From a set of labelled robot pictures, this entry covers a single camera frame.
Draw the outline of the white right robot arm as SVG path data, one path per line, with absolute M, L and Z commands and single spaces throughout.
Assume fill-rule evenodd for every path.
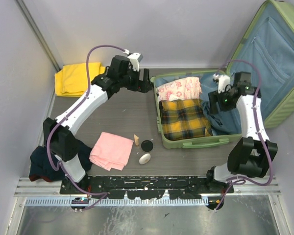
M 210 111 L 230 111 L 237 109 L 241 121 L 241 138 L 228 156 L 227 163 L 214 166 L 207 171 L 205 187 L 215 193 L 225 187 L 251 182 L 267 186 L 273 176 L 265 183 L 257 182 L 271 173 L 272 161 L 277 154 L 276 143 L 270 141 L 264 127 L 261 113 L 261 92 L 259 86 L 251 83 L 249 72 L 237 72 L 234 82 L 228 75 L 213 75 L 218 88 L 208 94 Z

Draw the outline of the yellow plaid shirt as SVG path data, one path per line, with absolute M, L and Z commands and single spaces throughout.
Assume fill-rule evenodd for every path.
M 199 99 L 160 101 L 159 111 L 163 135 L 170 141 L 213 135 Z

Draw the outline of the pink towel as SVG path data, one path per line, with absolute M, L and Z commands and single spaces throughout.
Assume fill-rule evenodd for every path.
M 90 153 L 89 160 L 108 171 L 122 171 L 128 163 L 132 146 L 131 139 L 102 132 Z

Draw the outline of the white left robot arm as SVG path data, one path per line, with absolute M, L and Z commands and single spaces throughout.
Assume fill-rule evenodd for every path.
M 85 180 L 86 171 L 78 158 L 79 143 L 75 135 L 90 114 L 121 88 L 141 93 L 152 89 L 149 70 L 144 69 L 143 77 L 140 77 L 142 58 L 142 54 L 138 52 L 128 56 L 114 56 L 104 73 L 91 81 L 89 90 L 69 109 L 57 118 L 48 117 L 43 122 L 47 154 L 59 160 L 59 165 L 51 163 L 51 166 L 55 169 L 63 168 L 67 177 L 72 180 L 71 189 L 77 194 L 87 191 L 88 181 Z

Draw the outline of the yellow garment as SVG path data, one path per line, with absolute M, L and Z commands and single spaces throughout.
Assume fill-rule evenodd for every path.
M 82 96 L 88 89 L 86 63 L 65 65 L 54 75 L 54 86 L 57 96 Z

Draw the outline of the grey blue garment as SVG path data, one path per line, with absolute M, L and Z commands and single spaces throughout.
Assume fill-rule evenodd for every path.
M 210 113 L 208 94 L 218 89 L 218 85 L 213 81 L 213 74 L 213 72 L 204 73 L 200 78 L 202 89 L 200 103 L 205 117 L 209 120 L 212 126 L 213 135 L 241 134 L 240 115 L 236 108 L 227 112 L 219 111 L 215 115 Z

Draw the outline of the tan wooden block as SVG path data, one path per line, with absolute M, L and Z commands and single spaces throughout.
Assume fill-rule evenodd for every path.
M 135 134 L 134 134 L 134 142 L 135 142 L 136 146 L 139 146 L 139 144 L 140 144 L 139 137 Z

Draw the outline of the cream pink printed garment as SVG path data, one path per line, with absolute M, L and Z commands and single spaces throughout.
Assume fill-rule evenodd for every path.
M 186 77 L 156 88 L 158 101 L 199 99 L 202 94 L 198 77 Z

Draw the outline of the navy blue garment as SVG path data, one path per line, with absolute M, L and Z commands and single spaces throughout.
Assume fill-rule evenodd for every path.
M 78 158 L 85 171 L 91 169 L 92 163 L 89 160 L 91 148 L 85 145 L 83 142 L 79 142 Z M 30 172 L 29 180 L 34 182 L 42 179 L 46 182 L 62 181 L 65 178 L 63 170 L 59 169 L 54 171 L 50 165 L 47 149 L 45 146 L 38 146 L 30 155 Z

